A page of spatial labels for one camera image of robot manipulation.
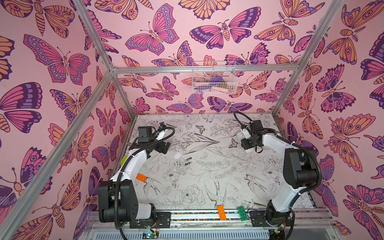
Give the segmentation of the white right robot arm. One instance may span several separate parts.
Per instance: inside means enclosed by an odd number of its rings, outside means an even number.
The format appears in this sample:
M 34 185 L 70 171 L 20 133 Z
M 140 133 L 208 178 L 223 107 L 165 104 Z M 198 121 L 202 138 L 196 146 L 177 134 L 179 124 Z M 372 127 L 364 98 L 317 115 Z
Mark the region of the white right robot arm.
M 268 202 L 264 219 L 271 227 L 291 221 L 290 236 L 296 219 L 295 202 L 321 184 L 322 171 L 316 153 L 312 148 L 285 139 L 275 129 L 263 127 L 261 121 L 252 120 L 242 112 L 234 112 L 234 118 L 241 127 L 239 140 L 244 150 L 267 147 L 283 156 L 284 182 L 277 195 Z

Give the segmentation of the clear handle screwdriver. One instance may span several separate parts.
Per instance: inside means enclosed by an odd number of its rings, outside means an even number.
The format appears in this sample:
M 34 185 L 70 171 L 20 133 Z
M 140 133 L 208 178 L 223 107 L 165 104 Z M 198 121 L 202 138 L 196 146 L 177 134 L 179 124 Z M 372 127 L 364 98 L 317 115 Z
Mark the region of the clear handle screwdriver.
M 248 166 L 251 166 L 251 167 L 253 167 L 253 168 L 256 168 L 256 165 L 253 164 L 253 163 L 251 163 L 251 162 L 249 162 L 249 161 L 243 160 L 243 159 L 241 159 L 241 158 L 239 158 L 239 157 L 237 157 L 237 156 L 234 156 L 234 158 L 240 160 L 241 162 L 247 164 Z

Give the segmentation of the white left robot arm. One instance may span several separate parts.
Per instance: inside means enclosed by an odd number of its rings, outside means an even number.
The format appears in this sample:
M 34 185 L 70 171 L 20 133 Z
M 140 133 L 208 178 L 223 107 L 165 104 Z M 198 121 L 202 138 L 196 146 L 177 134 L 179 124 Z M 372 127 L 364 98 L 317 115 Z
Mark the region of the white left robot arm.
M 129 151 L 121 161 L 121 166 L 108 181 L 99 186 L 99 220 L 114 223 L 121 237 L 126 240 L 124 226 L 139 222 L 152 229 L 160 221 L 154 204 L 140 203 L 135 191 L 134 180 L 143 164 L 151 157 L 152 151 L 166 154 L 171 146 L 167 142 L 176 130 L 165 124 L 158 129 L 151 126 L 138 128 L 138 137 L 132 142 Z

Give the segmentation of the white battery cover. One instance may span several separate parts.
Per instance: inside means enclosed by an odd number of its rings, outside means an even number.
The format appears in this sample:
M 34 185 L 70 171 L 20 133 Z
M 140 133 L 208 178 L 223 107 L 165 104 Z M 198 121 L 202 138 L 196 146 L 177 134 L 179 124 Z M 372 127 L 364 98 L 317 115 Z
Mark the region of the white battery cover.
M 178 159 L 181 158 L 181 156 L 182 156 L 182 154 L 176 153 L 175 156 L 174 156 L 174 159 L 178 160 Z

